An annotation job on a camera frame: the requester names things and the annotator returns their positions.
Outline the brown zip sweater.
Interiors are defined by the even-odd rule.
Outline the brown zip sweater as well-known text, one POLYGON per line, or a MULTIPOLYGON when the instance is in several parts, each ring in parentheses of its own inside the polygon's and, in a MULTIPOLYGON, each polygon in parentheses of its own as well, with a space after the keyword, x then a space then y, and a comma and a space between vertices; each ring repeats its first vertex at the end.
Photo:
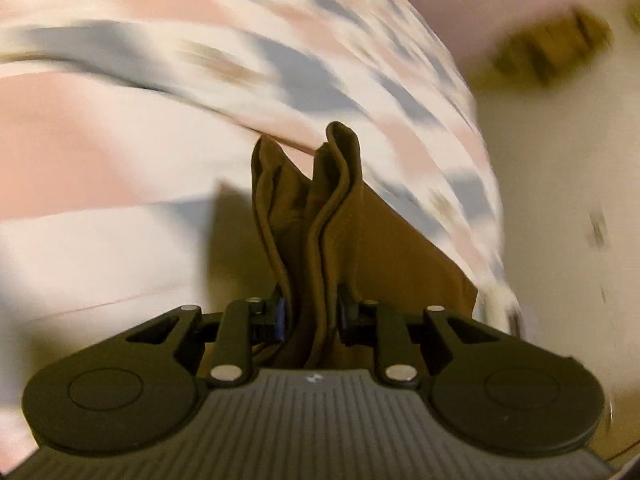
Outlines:
POLYGON ((341 288, 405 314, 443 306, 471 316, 477 289, 432 242, 365 184, 356 133, 326 130, 306 177, 275 140, 252 155, 252 201, 259 238, 284 298, 284 341, 260 349, 275 368, 370 368, 371 350, 347 348, 337 335, 341 288))

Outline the pink grey patchwork quilt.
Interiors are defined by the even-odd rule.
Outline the pink grey patchwork quilt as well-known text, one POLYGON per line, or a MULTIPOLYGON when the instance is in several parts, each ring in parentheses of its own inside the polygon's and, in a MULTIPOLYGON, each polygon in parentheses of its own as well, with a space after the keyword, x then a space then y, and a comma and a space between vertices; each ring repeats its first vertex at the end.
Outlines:
POLYGON ((510 332, 502 205, 475 103, 407 0, 1 0, 1 467, 45 362, 178 304, 220 310, 272 279, 250 154, 303 172, 324 130, 471 280, 510 332))

